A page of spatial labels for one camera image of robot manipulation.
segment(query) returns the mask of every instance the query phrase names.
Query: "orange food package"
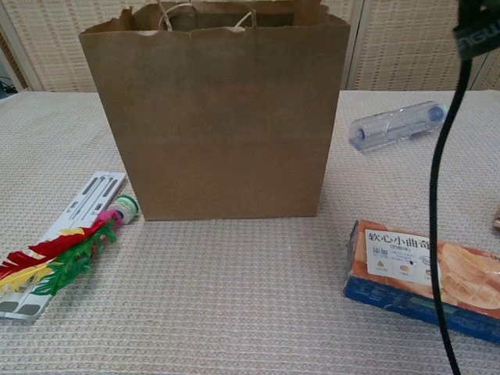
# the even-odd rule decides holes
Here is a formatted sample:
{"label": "orange food package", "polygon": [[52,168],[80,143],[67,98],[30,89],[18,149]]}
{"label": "orange food package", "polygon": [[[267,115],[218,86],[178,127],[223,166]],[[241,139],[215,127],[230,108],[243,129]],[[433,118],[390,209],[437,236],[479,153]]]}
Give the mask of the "orange food package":
{"label": "orange food package", "polygon": [[[439,241],[437,259],[449,328],[500,343],[500,255]],[[437,324],[428,237],[367,220],[356,222],[344,293]]]}

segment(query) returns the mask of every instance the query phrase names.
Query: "wicker screen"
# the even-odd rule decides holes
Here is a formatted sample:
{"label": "wicker screen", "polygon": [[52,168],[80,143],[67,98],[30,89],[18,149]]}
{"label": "wicker screen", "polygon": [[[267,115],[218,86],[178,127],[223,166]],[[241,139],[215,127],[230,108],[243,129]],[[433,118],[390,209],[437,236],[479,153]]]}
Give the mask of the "wicker screen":
{"label": "wicker screen", "polygon": [[373,0],[359,36],[357,90],[452,90],[459,73],[454,0]]}
{"label": "wicker screen", "polygon": [[7,58],[7,63],[12,68],[12,71],[16,75],[17,80],[20,82],[21,87],[27,88],[28,85],[27,85],[26,81],[24,80],[24,76],[21,73],[19,66],[17,65],[16,59],[14,59],[14,56],[13,56],[12,52],[10,51],[9,45],[7,44],[7,41],[4,39],[1,30],[0,30],[0,49],[2,50],[4,56]]}
{"label": "wicker screen", "polygon": [[[78,34],[129,5],[155,0],[0,0],[46,91],[95,91]],[[352,0],[328,0],[347,19]]]}
{"label": "wicker screen", "polygon": [[479,85],[481,90],[500,90],[500,51],[493,51],[491,54],[493,62],[484,72],[483,80]]}

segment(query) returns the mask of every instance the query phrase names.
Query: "brown paper bag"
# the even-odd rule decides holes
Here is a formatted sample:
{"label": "brown paper bag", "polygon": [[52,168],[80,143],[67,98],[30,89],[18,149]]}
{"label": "brown paper bag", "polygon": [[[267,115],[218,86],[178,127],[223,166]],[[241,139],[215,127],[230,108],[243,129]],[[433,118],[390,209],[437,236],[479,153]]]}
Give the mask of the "brown paper bag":
{"label": "brown paper bag", "polygon": [[319,2],[196,2],[172,31],[152,4],[80,35],[146,220],[316,215],[349,35]]}

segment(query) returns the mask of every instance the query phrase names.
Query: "paper bag handle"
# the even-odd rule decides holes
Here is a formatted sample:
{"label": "paper bag handle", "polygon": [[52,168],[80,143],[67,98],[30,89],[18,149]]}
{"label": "paper bag handle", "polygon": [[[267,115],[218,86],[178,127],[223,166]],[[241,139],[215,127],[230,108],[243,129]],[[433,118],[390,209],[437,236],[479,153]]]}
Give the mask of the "paper bag handle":
{"label": "paper bag handle", "polygon": [[172,23],[170,22],[170,18],[169,18],[169,12],[171,12],[171,11],[177,9],[177,8],[181,8],[183,6],[189,6],[189,7],[191,7],[195,11],[195,15],[196,16],[198,15],[198,12],[196,11],[195,6],[191,2],[183,2],[181,4],[174,5],[174,6],[170,7],[170,8],[168,8],[168,9],[165,9],[165,7],[163,6],[161,0],[156,0],[156,2],[158,2],[158,6],[160,8],[160,11],[162,12],[162,16],[159,18],[159,22],[158,22],[158,28],[159,29],[162,28],[162,23],[165,22],[166,29],[168,31],[172,31],[173,30]]}
{"label": "paper bag handle", "polygon": [[[172,23],[170,22],[170,19],[169,19],[169,12],[171,12],[172,10],[175,10],[175,9],[178,9],[182,6],[189,6],[191,8],[193,8],[193,10],[195,11],[195,14],[198,15],[198,12],[195,8],[195,5],[191,2],[183,2],[181,4],[177,4],[177,5],[174,5],[168,9],[165,9],[165,7],[163,6],[162,4],[162,1],[161,0],[156,0],[156,2],[158,2],[158,6],[160,8],[160,11],[162,12],[162,16],[160,17],[159,19],[159,22],[158,22],[158,28],[161,29],[162,28],[162,23],[165,22],[166,24],[166,29],[168,31],[172,31],[173,28],[172,28]],[[237,23],[236,25],[233,26],[234,29],[236,28],[239,28],[241,27],[241,24],[247,19],[251,17],[252,18],[252,27],[257,27],[257,14],[255,13],[255,10],[254,9],[250,9],[250,11],[245,14]]]}

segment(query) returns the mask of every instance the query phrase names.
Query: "beige tablecloth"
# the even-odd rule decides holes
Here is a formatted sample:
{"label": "beige tablecloth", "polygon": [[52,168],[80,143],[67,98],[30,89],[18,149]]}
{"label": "beige tablecloth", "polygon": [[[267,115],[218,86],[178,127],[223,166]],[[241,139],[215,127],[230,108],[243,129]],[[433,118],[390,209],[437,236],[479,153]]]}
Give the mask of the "beige tablecloth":
{"label": "beige tablecloth", "polygon": [[[343,92],[316,218],[123,227],[34,323],[0,320],[4,374],[449,373],[438,328],[346,299],[358,218],[427,232],[436,136],[361,155],[351,121],[449,92]],[[498,251],[500,93],[470,92],[441,170],[440,237]],[[36,243],[96,170],[123,164],[96,94],[0,101],[0,256]],[[129,183],[125,191],[133,194]],[[464,374],[500,347],[452,333]]]}

